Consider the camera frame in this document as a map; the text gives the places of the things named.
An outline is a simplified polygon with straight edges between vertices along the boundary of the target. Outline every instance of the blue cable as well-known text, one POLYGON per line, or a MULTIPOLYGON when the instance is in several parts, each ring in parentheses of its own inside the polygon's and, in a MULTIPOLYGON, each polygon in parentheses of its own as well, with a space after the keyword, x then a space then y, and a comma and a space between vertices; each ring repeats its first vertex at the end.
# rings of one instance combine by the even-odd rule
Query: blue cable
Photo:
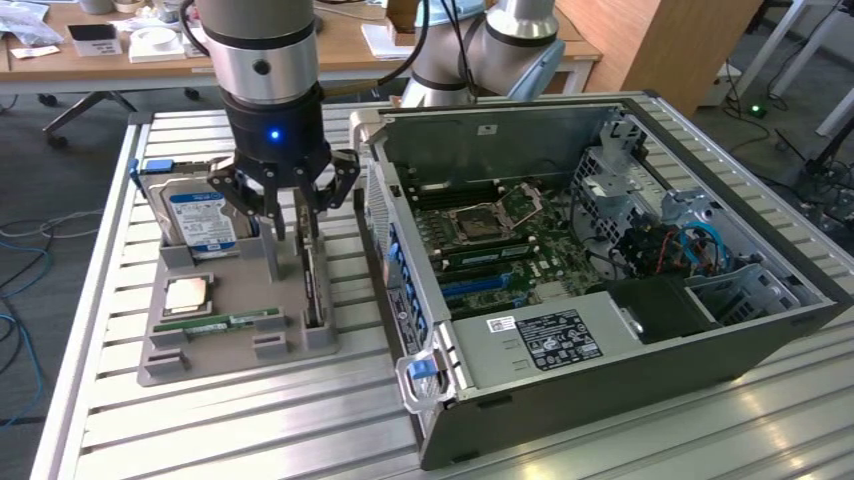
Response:
POLYGON ((724 270, 730 270, 730 256, 726 253, 726 247, 723 245, 723 240, 720 239, 720 234, 718 233, 718 231, 715 230, 715 228, 708 225, 707 223, 703 222, 688 222, 684 224, 684 226, 682 227, 682 229, 679 230, 679 243, 682 244, 683 247, 686 247, 684 249, 684 254, 688 257, 688 260, 691 260, 694 263, 700 263, 699 258, 696 258, 696 255, 694 255, 694 252, 691 252, 691 250, 687 249, 687 235, 684 234, 686 230, 690 230, 692 228, 696 228, 699 230, 704 230, 706 233, 708 233, 708 235, 711 235, 711 238, 715 241, 715 248, 718 248, 722 252, 723 255, 723 265, 724 265, 724 270))
POLYGON ((44 278, 44 276, 48 273, 48 270, 50 269, 50 254, 48 253, 46 250, 42 250, 41 248, 18 247, 17 245, 9 245, 8 243, 4 243, 4 242, 0 242, 0 247, 8 248, 9 250, 17 250, 20 252, 38 253, 44 257, 44 265, 41 267, 41 272, 38 272, 38 275, 36 275, 36 277, 29 282, 26 282, 17 290, 0 295, 0 298, 10 298, 12 296, 17 295, 24 290, 26 290, 29 287, 32 287, 34 283, 44 278))
POLYGON ((0 425, 0 432, 2 432, 6 428, 12 426, 12 424, 17 421, 18 418, 21 418, 24 415, 29 413, 29 411, 38 404, 38 400, 41 400, 41 394, 44 392, 44 385, 41 384, 41 369, 38 368, 38 362, 36 361, 36 352, 32 348, 32 342, 29 341, 29 334, 26 333, 26 329, 22 327, 22 325, 17 323, 17 320, 14 320, 14 318, 12 318, 10 316, 0 314, 0 318, 2 318, 6 322, 9 322, 12 328, 17 328, 18 335, 24 338, 24 344, 26 345, 26 352, 29 353, 29 359, 32 360, 32 368, 36 372, 36 385, 38 387, 36 390, 36 396, 33 397, 26 407, 24 407, 24 409, 12 418, 9 418, 9 420, 6 420, 6 422, 2 425, 0 425))

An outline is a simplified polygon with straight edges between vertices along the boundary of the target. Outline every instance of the open computer chassis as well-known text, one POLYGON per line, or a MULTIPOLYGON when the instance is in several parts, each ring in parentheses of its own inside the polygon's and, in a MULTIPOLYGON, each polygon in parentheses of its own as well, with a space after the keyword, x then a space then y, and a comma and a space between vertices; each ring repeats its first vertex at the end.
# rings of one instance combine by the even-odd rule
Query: open computer chassis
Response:
POLYGON ((357 219, 427 470, 736 378, 851 304, 630 98, 355 124, 357 219), (672 188, 651 150, 699 187, 672 188))

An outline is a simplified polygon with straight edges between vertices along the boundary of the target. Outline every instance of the aluminum extrusion table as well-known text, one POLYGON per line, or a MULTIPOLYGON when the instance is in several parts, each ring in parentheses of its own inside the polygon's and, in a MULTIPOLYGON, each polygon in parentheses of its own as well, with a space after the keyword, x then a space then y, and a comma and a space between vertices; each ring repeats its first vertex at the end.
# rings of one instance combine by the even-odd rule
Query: aluminum extrusion table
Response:
MULTIPOLYGON (((644 96, 636 100, 854 292, 851 257, 672 108, 644 96)), ((325 108, 333 147, 348 143, 347 119, 357 107, 325 108)), ((161 113, 150 123, 128 127, 33 479, 854 477, 850 312, 731 383, 447 469, 419 470, 351 205, 329 212, 321 222, 340 352, 140 387, 134 370, 160 230, 128 185, 128 162, 141 157, 207 158, 232 148, 220 111, 161 113)), ((675 165, 667 152, 654 149, 648 161, 674 187, 694 184, 680 168, 670 168, 675 165)), ((292 211, 285 218, 292 221, 292 211)))

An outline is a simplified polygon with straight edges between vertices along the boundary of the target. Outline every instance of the wooden cabinet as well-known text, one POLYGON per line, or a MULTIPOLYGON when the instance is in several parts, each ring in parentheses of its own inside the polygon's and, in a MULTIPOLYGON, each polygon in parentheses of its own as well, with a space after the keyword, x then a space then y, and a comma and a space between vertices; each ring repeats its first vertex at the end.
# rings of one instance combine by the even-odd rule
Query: wooden cabinet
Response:
POLYGON ((601 50, 587 92, 652 89, 690 116, 762 0, 556 0, 601 50))

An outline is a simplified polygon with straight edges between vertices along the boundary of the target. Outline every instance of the motherboard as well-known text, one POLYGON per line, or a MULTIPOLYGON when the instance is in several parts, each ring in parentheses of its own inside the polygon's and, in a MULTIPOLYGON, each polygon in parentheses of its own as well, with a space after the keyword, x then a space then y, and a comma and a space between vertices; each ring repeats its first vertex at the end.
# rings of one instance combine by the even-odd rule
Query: motherboard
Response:
POLYGON ((607 279, 568 228, 565 199, 535 179, 411 195, 453 320, 584 295, 607 279))

